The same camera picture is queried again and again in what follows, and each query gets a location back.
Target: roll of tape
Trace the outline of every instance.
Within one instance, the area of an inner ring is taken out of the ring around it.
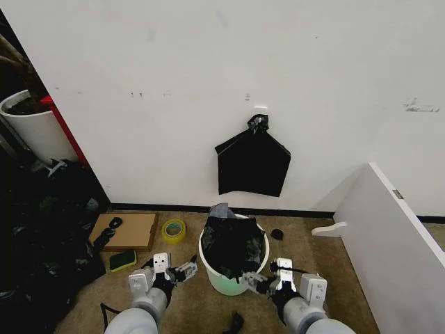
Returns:
[[[186,224],[181,219],[170,219],[162,225],[162,236],[169,244],[177,244],[186,236]]]

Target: potted plant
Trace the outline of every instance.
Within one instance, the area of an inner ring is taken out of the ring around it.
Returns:
[[[0,67],[7,67],[22,79],[26,90],[0,102],[0,115],[18,133],[34,154],[46,164],[51,159],[77,160],[53,112],[40,100],[48,95],[29,59],[0,34]]]

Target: wall stain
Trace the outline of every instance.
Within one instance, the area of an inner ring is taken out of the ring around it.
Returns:
[[[216,19],[220,22],[220,24],[227,28],[229,26],[229,22],[227,21],[227,18],[225,15],[221,12],[221,10],[217,9],[215,12]]]
[[[408,100],[403,104],[405,111],[410,113],[438,113],[440,108],[435,108],[430,104],[419,104],[417,97]]]

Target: red object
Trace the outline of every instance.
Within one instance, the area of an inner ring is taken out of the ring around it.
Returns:
[[[77,156],[79,157],[79,161],[85,166],[90,167],[90,164],[88,163],[88,160],[85,158],[85,155],[83,155],[83,152],[79,146],[79,144],[76,142],[76,139],[74,139],[74,136],[72,135],[70,128],[68,127],[67,123],[63,119],[62,115],[60,114],[60,111],[57,109],[57,106],[54,104],[54,101],[51,96],[45,96],[40,100],[40,103],[43,106],[46,106],[51,109],[54,116],[56,117],[58,124],[62,127],[63,132],[65,133],[66,137],[68,138],[68,141],[70,142],[72,148],[76,152]]]

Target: cardboard piece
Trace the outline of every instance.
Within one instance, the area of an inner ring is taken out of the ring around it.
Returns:
[[[115,229],[116,233],[102,251],[125,251],[126,249],[149,251],[152,248],[158,216],[145,212],[107,212],[101,214],[90,234],[91,243],[105,228],[109,227],[108,225],[114,217],[120,217],[123,223]]]

